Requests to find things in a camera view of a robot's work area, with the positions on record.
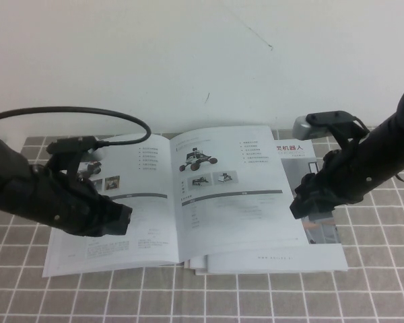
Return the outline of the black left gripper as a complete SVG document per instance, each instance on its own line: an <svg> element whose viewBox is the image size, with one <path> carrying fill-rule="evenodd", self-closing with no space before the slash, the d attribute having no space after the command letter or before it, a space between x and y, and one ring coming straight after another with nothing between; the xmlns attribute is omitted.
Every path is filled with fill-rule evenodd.
<svg viewBox="0 0 404 323"><path fill-rule="evenodd" d="M133 209L99 194L83 180L69 181L42 165L32 165L36 185L30 195L30 219L74 236L123 236Z"/></svg>

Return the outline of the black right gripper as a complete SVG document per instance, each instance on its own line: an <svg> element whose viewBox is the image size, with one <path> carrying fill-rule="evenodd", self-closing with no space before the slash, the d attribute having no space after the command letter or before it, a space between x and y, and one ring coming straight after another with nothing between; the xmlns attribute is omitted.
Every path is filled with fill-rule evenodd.
<svg viewBox="0 0 404 323"><path fill-rule="evenodd" d="M306 174L295 189L290 205L295 219L316 217L339 205L363 201L369 192L366 179L356 172L354 148L330 151L324 157L322 170Z"/></svg>

